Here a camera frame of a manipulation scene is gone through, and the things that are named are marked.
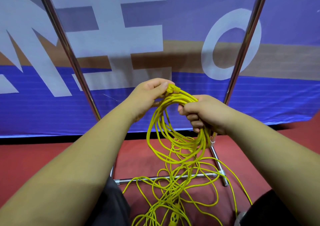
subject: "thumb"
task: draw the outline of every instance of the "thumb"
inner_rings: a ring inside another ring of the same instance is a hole
[[[198,102],[190,102],[186,103],[181,111],[179,111],[180,115],[188,115],[188,114],[198,114],[199,113],[199,103]]]
[[[152,93],[154,95],[154,99],[158,98],[160,95],[162,95],[164,92],[166,92],[168,88],[168,82],[164,82],[160,84],[158,87],[155,87],[152,90]]]

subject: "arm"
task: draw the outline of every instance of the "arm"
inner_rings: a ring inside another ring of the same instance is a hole
[[[139,84],[130,96],[55,157],[0,210],[0,225],[83,225],[109,177],[131,124],[162,95],[168,82]]]
[[[320,155],[213,97],[196,97],[178,109],[194,131],[205,121],[229,135],[301,224],[320,225]]]

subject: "forearm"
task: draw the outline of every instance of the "forearm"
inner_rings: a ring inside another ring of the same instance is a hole
[[[227,133],[298,220],[320,225],[320,155],[242,113]]]
[[[34,175],[0,210],[2,225],[83,225],[132,124],[121,105]]]

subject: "metal pole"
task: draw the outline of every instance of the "metal pole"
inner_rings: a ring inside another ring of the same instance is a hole
[[[193,176],[195,176],[195,178],[206,178],[206,176],[208,176],[208,177],[217,177],[218,176],[218,174],[216,174],[216,173],[205,173],[205,174],[197,174],[197,175],[195,175],[195,174],[192,174],[191,175],[192,177]],[[183,175],[183,176],[181,176],[180,178],[181,179],[186,179],[188,177],[188,175]],[[152,180],[152,181],[155,181],[155,180],[158,180],[158,181],[166,181],[166,179],[170,179],[170,176],[155,176],[155,177],[150,177],[150,180]],[[118,184],[118,185],[121,185],[121,184],[128,184],[130,181],[131,181],[132,179],[115,179],[114,181]],[[147,179],[138,179],[138,183],[140,183],[140,182],[143,182],[143,181],[149,181],[149,180],[147,180]]]
[[[249,23],[248,23],[247,29],[245,31],[244,38],[243,38],[240,50],[238,52],[237,59],[235,61],[234,69],[233,69],[233,72],[232,72],[232,75],[231,75],[231,78],[230,78],[230,81],[229,81],[229,85],[228,85],[228,89],[226,91],[226,95],[224,97],[224,101],[223,102],[226,105],[230,101],[231,94],[232,94],[233,89],[235,87],[235,84],[237,82],[238,75],[240,73],[243,61],[244,61],[244,59],[246,57],[247,50],[249,48],[252,36],[254,34],[254,30],[256,29],[256,26],[257,26],[257,23],[258,23],[258,20],[259,20],[259,17],[260,17],[260,14],[261,14],[261,11],[262,11],[262,8],[263,8],[263,5],[264,5],[265,1],[266,0],[255,0],[255,2],[254,2],[254,6],[253,6],[253,10],[252,10],[250,19],[249,19]],[[218,159],[218,155],[217,155],[217,153],[216,153],[216,151],[214,149],[215,136],[216,136],[216,133],[214,132],[212,137],[211,137],[210,152],[211,152],[211,154],[212,154],[212,156],[214,158]],[[217,164],[217,167],[219,169],[219,172],[221,174],[225,175],[225,172],[222,169],[221,163],[219,161],[216,161],[216,164]],[[226,180],[226,178],[223,177],[222,179],[223,179],[223,185],[224,186],[228,186],[229,183]]]
[[[61,45],[70,61],[70,64],[71,64],[71,67],[73,68],[73,71],[75,73],[75,76],[77,77],[78,79],[78,82],[84,92],[84,95],[86,96],[89,104],[90,104],[90,107],[93,111],[93,114],[95,116],[95,118],[100,121],[101,120],[101,116],[100,116],[100,113],[98,111],[98,108],[94,102],[94,99],[92,97],[92,94],[90,92],[90,89],[88,87],[88,84],[86,82],[86,79],[81,71],[81,67],[79,65],[79,62],[72,50],[72,47],[69,43],[69,40],[67,38],[67,35],[62,27],[62,24],[60,22],[60,19],[58,17],[58,14],[56,12],[56,9],[54,8],[54,5],[52,3],[51,0],[41,0],[42,1],[42,4],[49,16],[49,19],[51,21],[51,24],[53,25],[54,27],[54,30],[56,31],[57,33],[57,36],[61,42]],[[114,174],[114,167],[115,167],[115,164],[113,165],[112,169],[111,169],[111,172],[110,172],[110,176],[111,178],[113,178],[113,174]]]

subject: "hand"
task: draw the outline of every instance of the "hand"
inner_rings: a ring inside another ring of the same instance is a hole
[[[239,112],[209,95],[194,95],[194,97],[198,102],[178,106],[178,112],[187,117],[193,126],[193,131],[200,132],[200,128],[206,122],[212,131],[226,135]]]
[[[166,92],[169,83],[174,84],[174,82],[167,79],[154,78],[140,83],[131,92],[122,105],[131,112],[133,122],[140,120],[151,107],[158,106],[159,103],[155,102],[155,99]]]

